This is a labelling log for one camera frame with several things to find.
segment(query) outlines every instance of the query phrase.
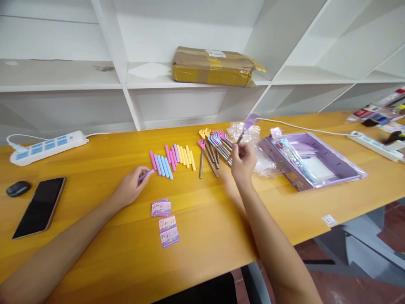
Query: open box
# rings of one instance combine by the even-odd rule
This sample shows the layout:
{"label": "open box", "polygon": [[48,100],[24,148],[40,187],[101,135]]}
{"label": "open box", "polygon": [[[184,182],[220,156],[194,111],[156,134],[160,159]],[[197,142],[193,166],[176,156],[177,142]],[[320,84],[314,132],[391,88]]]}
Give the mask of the open box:
{"label": "open box", "polygon": [[283,135],[300,154],[301,161],[317,181],[311,181],[288,159],[271,136],[259,143],[298,191],[320,188],[367,177],[362,169],[311,132]]}

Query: cardboard package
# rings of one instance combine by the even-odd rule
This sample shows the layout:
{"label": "cardboard package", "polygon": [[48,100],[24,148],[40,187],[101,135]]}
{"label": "cardboard package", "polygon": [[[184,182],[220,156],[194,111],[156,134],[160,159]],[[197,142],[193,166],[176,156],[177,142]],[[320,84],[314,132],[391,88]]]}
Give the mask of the cardboard package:
{"label": "cardboard package", "polygon": [[255,87],[254,70],[266,68],[236,52],[191,49],[179,46],[172,61],[172,77],[178,82]]}

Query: smartphone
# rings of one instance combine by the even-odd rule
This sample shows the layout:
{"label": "smartphone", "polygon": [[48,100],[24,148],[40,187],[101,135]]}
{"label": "smartphone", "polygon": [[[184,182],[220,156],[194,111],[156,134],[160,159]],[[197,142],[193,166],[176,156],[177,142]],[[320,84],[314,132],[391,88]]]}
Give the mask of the smartphone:
{"label": "smartphone", "polygon": [[40,233],[49,228],[65,181],[66,177],[60,177],[39,183],[13,239]]}

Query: computer mouse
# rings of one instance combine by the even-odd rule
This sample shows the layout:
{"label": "computer mouse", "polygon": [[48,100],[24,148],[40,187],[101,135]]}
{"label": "computer mouse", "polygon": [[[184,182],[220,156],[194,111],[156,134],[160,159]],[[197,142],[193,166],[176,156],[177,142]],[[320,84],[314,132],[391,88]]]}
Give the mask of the computer mouse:
{"label": "computer mouse", "polygon": [[14,185],[11,185],[7,188],[6,193],[10,197],[17,197],[26,193],[31,189],[31,185],[26,181],[16,182]]}

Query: blue outlet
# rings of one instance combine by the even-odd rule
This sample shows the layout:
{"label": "blue outlet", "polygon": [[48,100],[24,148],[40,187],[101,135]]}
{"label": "blue outlet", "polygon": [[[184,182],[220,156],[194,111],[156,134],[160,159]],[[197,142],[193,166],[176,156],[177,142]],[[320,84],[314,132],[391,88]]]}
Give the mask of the blue outlet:
{"label": "blue outlet", "polygon": [[68,143],[68,140],[67,140],[67,138],[65,138],[65,139],[63,139],[61,141],[58,141],[58,146],[61,146],[63,144],[67,144],[67,143]]}
{"label": "blue outlet", "polygon": [[43,150],[42,147],[34,148],[31,150],[31,155],[38,154],[38,153],[42,152],[42,150]]}
{"label": "blue outlet", "polygon": [[20,160],[20,159],[25,158],[25,157],[27,157],[27,156],[28,156],[28,151],[27,151],[27,152],[24,152],[24,153],[19,153],[19,154],[17,154],[16,159],[17,159],[17,160]]}
{"label": "blue outlet", "polygon": [[46,150],[49,150],[49,149],[52,149],[52,148],[54,148],[55,147],[55,143],[53,142],[53,143],[51,143],[51,144],[46,144],[45,145],[45,151]]}

